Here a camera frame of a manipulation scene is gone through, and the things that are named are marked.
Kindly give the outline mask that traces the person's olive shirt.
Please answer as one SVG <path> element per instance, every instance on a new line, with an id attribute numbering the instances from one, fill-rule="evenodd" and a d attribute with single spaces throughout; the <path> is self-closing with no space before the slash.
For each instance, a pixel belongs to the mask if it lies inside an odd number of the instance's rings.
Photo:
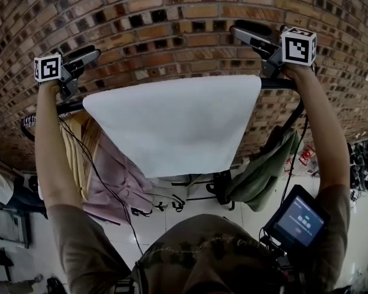
<path id="1" fill-rule="evenodd" d="M 56 205 L 47 214 L 71 294 L 112 294 L 124 279 L 145 294 L 276 294 L 283 283 L 270 252 L 220 216 L 179 222 L 129 268 L 83 210 Z"/>

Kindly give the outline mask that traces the green hanging garment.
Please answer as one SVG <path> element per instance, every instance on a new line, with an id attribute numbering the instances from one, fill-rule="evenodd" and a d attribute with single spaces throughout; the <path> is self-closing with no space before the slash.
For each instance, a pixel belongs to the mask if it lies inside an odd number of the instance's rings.
<path id="1" fill-rule="evenodd" d="M 279 129 L 279 126 L 275 127 L 259 156 L 228 183 L 224 193 L 226 198 L 245 203 L 254 212 L 264 209 L 286 161 L 299 144 L 296 129 L 288 129 L 284 133 L 280 133 Z"/>

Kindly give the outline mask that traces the grey framed panel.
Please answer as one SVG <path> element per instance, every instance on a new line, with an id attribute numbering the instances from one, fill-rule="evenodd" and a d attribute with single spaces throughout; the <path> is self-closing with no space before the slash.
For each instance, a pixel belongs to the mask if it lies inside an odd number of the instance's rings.
<path id="1" fill-rule="evenodd" d="M 29 216 L 11 209 L 0 210 L 0 241 L 10 246 L 28 249 Z"/>

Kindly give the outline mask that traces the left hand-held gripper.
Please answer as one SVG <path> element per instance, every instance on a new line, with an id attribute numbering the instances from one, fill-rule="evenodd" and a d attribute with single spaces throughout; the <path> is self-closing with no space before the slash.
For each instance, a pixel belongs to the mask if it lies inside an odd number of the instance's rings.
<path id="1" fill-rule="evenodd" d="M 34 78 L 38 85 L 46 81 L 57 81 L 63 101 L 73 97 L 78 91 L 78 70 L 96 60 L 101 54 L 89 45 L 63 57 L 61 53 L 34 58 Z"/>

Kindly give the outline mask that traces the red floor object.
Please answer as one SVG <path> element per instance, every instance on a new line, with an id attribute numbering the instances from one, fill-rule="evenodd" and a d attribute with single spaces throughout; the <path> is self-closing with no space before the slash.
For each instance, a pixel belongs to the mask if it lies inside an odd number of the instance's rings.
<path id="1" fill-rule="evenodd" d="M 318 170 L 318 160 L 315 149 L 310 145 L 305 145 L 298 159 L 299 173 L 308 175 L 314 174 Z"/>

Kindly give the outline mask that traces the cream hanging garment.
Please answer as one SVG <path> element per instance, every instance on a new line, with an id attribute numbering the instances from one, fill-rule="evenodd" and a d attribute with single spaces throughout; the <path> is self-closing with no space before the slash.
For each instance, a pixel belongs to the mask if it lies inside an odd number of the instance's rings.
<path id="1" fill-rule="evenodd" d="M 59 128 L 75 184 L 86 202 L 93 170 L 91 161 L 96 154 L 101 128 L 85 110 L 60 116 Z"/>

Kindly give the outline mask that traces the black screen device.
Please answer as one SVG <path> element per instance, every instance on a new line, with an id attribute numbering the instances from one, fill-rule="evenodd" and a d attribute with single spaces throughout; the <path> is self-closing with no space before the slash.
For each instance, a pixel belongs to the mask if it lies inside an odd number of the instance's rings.
<path id="1" fill-rule="evenodd" d="M 310 249 L 326 228 L 330 215 L 300 185 L 295 185 L 264 227 L 285 252 Z"/>

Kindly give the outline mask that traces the person's right forearm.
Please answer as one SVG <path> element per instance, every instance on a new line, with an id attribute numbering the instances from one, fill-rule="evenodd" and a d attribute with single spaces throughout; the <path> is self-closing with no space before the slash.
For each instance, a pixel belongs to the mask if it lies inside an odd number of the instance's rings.
<path id="1" fill-rule="evenodd" d="M 309 119 L 320 172 L 320 191 L 341 188 L 349 194 L 347 141 L 321 83 L 308 66 L 287 64 L 284 74 L 294 80 Z"/>

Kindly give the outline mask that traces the pink hanging garment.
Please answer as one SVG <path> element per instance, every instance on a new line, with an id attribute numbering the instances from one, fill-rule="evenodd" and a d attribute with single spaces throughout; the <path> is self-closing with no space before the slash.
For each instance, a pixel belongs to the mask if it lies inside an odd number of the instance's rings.
<path id="1" fill-rule="evenodd" d="M 83 202 L 88 214 L 119 225 L 128 223 L 125 211 L 151 214 L 151 182 L 104 132 L 100 134 L 93 163 L 88 201 Z"/>

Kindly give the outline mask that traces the person's left forearm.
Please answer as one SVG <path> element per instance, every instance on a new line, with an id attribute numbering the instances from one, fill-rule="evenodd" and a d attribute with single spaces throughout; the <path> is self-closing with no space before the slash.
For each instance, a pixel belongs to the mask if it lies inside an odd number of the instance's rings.
<path id="1" fill-rule="evenodd" d="M 71 205 L 82 208 L 82 199 L 74 181 L 60 132 L 56 110 L 56 81 L 39 86 L 35 125 L 36 170 L 46 207 Z"/>

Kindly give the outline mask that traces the black clothes rack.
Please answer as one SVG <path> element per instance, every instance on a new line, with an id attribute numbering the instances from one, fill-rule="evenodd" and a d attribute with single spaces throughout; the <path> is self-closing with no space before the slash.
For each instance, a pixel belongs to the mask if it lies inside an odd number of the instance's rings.
<path id="1" fill-rule="evenodd" d="M 291 90 L 298 92 L 297 86 L 294 81 L 284 79 L 284 78 L 261 78 L 261 90 Z M 61 115 L 71 115 L 78 111 L 84 110 L 82 101 L 74 101 L 68 103 L 59 104 L 56 107 L 57 114 L 59 119 L 61 119 Z M 302 114 L 304 110 L 304 104 L 302 99 L 300 99 L 296 109 L 292 112 L 291 116 L 288 118 L 286 123 L 282 126 L 275 126 L 272 133 L 269 136 L 266 144 L 260 148 L 259 153 L 256 155 L 256 158 L 270 153 L 279 143 L 282 142 L 283 134 L 285 134 L 291 126 L 295 123 L 297 118 Z M 20 130 L 24 134 L 26 138 L 31 141 L 35 141 L 34 135 L 28 130 L 28 127 L 35 125 L 36 122 L 36 112 L 30 113 L 20 120 Z M 216 186 L 217 188 L 221 187 L 224 183 L 228 181 L 228 173 L 226 171 L 221 173 L 215 173 L 214 177 L 211 181 L 207 183 L 207 188 L 210 186 Z"/>

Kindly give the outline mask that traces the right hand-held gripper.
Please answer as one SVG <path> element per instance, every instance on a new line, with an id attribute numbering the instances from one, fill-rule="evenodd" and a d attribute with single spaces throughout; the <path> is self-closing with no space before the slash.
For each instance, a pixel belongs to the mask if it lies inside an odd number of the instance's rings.
<path id="1" fill-rule="evenodd" d="M 266 78 L 279 78 L 286 63 L 311 67 L 315 61 L 315 32 L 293 27 L 279 35 L 264 24 L 247 20 L 236 20 L 234 25 L 229 32 L 260 55 Z"/>

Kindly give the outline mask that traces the white cloth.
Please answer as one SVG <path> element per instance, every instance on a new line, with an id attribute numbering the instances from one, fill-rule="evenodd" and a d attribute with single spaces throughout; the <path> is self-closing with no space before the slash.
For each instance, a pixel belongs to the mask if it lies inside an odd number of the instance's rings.
<path id="1" fill-rule="evenodd" d="M 147 178 L 228 170 L 261 90 L 255 75 L 183 78 L 91 94 L 85 110 Z"/>

